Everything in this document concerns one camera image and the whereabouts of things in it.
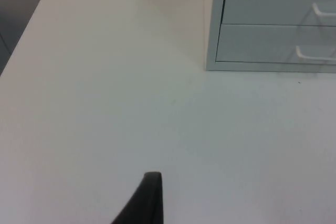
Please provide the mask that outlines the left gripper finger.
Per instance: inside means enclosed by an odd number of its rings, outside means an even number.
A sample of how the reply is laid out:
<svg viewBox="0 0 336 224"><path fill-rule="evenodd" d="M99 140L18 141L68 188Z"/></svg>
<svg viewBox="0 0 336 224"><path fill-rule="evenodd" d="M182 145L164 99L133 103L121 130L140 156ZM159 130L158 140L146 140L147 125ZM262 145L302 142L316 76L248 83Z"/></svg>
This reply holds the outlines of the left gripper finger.
<svg viewBox="0 0 336 224"><path fill-rule="evenodd" d="M147 172L124 208L112 224L163 224L163 187L160 172Z"/></svg>

